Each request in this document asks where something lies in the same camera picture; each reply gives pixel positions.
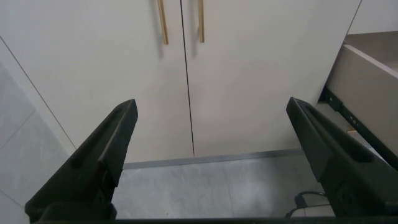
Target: open drawer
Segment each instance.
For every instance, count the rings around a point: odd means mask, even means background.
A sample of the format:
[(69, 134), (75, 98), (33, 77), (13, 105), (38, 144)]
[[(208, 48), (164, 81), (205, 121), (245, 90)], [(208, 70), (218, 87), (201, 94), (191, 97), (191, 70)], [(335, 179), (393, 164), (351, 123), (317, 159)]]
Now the open drawer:
[(398, 32), (348, 35), (326, 87), (398, 155)]

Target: baseboard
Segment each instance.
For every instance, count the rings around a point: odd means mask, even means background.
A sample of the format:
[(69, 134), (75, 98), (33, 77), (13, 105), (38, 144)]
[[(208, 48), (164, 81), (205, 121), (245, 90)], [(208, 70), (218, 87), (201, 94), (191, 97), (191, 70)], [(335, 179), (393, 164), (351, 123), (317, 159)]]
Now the baseboard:
[(261, 157), (277, 157), (277, 156), (294, 156), (303, 155), (304, 152), (301, 149), (285, 149), (276, 151), (266, 152), (254, 152), (239, 155), (228, 155), (228, 156), (211, 156), (211, 157), (199, 157), (189, 159), (171, 159), (166, 161), (149, 161), (149, 162), (129, 162), (123, 165), (123, 169), (140, 169), (149, 167), (165, 167), (165, 166), (178, 166), (187, 164), (199, 164), (206, 162), (221, 162), (221, 161), (235, 161), (240, 159), (254, 159)]

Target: gold handle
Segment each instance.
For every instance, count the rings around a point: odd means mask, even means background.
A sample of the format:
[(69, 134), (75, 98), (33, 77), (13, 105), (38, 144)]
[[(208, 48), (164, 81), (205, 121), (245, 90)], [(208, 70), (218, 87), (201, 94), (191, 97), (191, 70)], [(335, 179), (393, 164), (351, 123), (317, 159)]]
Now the gold handle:
[(169, 36), (167, 35), (166, 17), (164, 16), (163, 0), (157, 0), (157, 6), (159, 8), (160, 24), (162, 25), (163, 32), (163, 43), (169, 44)]
[(199, 8), (199, 42), (205, 42), (205, 15), (203, 12), (203, 0), (198, 0)]

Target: floor tile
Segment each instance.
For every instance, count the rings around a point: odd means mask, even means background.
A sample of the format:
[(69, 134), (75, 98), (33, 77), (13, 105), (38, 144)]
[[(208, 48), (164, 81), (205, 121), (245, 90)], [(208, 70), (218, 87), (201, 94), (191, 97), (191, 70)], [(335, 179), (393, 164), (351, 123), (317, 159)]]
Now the floor tile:
[(247, 159), (223, 164), (235, 217), (283, 217), (295, 207), (294, 197), (299, 192), (323, 191), (305, 156)]
[(30, 101), (0, 62), (0, 149), (33, 111)]
[(0, 189), (24, 206), (67, 157), (40, 115), (34, 112), (0, 150)]
[(124, 170), (113, 203), (117, 218), (233, 216), (220, 163)]
[(21, 224), (29, 223), (29, 217), (23, 207), (13, 202), (0, 192), (0, 223)]

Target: white cabinet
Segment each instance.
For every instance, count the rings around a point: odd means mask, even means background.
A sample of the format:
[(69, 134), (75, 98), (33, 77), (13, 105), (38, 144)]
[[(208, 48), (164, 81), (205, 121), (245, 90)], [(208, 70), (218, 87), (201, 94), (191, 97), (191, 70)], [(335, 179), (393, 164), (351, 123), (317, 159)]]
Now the white cabinet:
[(285, 112), (315, 104), (359, 0), (211, 0), (182, 12), (195, 156), (298, 148)]
[(126, 162), (193, 157), (179, 0), (0, 2), (0, 35), (75, 147), (119, 103), (139, 119)]
[(0, 35), (75, 147), (135, 98), (126, 162), (239, 154), (299, 146), (286, 104), (317, 101), (359, 2), (204, 0), (200, 44), (198, 1), (165, 0), (164, 45), (155, 0), (3, 0)]
[(362, 0), (348, 34), (398, 31), (397, 0)]

